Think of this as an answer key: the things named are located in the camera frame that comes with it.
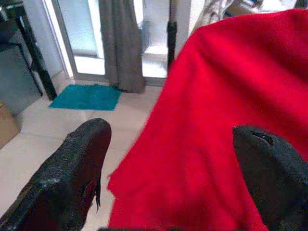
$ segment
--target door frame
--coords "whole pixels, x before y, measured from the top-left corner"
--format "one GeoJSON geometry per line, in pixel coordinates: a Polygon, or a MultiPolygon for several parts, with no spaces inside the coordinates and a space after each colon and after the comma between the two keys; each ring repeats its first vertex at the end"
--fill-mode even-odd
{"type": "MultiPolygon", "coordinates": [[[[95,75],[95,74],[86,74],[86,73],[79,73],[77,71],[76,62],[73,55],[73,50],[68,38],[67,30],[64,24],[63,16],[61,13],[60,5],[58,0],[42,0],[45,5],[45,10],[47,11],[47,15],[49,17],[52,16],[51,10],[54,10],[54,14],[56,19],[51,19],[50,26],[55,30],[54,25],[57,21],[59,31],[58,33],[53,33],[55,40],[58,43],[58,51],[62,58],[63,65],[65,68],[65,72],[67,75],[76,80],[89,80],[89,81],[97,81],[97,82],[109,82],[105,75],[95,75]],[[51,1],[51,5],[46,7],[46,1],[51,1]]],[[[176,39],[176,48],[175,54],[176,56],[179,54],[182,46],[186,42],[189,36],[189,22],[190,22],[190,14],[191,14],[191,1],[192,0],[181,0],[178,1],[178,10],[177,10],[177,22],[178,22],[178,32],[177,32],[177,39],[176,39]]],[[[158,77],[145,77],[145,82],[147,85],[152,86],[163,86],[166,81],[166,78],[158,78],[158,77]]]]}

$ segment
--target gray curtain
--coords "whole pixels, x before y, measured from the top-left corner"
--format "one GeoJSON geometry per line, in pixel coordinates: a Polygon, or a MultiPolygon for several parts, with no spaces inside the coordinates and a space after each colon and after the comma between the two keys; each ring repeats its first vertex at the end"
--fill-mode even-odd
{"type": "Polygon", "coordinates": [[[141,41],[133,0],[100,0],[106,76],[128,92],[143,92],[141,41]]]}

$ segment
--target red blanket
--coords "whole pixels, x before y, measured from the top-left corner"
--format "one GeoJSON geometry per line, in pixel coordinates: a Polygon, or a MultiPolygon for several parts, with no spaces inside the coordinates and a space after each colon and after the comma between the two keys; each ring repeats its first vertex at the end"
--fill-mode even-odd
{"type": "Polygon", "coordinates": [[[198,29],[108,189],[110,227],[267,230],[232,127],[285,137],[308,160],[308,12],[254,14],[198,29]]]}

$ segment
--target teal mat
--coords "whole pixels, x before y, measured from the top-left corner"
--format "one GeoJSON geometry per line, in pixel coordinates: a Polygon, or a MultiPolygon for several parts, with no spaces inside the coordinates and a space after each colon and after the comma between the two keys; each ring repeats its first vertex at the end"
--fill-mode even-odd
{"type": "Polygon", "coordinates": [[[121,91],[104,85],[69,85],[49,107],[113,111],[121,91]]]}

